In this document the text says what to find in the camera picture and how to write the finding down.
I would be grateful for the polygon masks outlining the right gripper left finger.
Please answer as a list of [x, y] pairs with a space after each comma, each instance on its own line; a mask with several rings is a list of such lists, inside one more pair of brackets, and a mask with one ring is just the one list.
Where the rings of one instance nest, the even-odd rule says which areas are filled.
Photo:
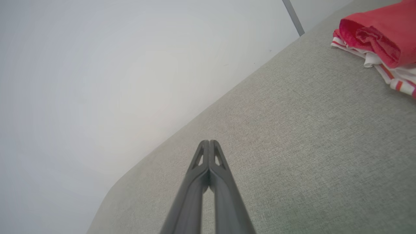
[[209, 187], [208, 140], [199, 143], [161, 234], [199, 234], [202, 228], [203, 194]]

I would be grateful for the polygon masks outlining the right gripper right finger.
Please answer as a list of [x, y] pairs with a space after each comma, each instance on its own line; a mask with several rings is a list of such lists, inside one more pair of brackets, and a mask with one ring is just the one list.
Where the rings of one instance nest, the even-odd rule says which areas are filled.
[[218, 141], [210, 141], [210, 189], [217, 234], [255, 234], [238, 187]]

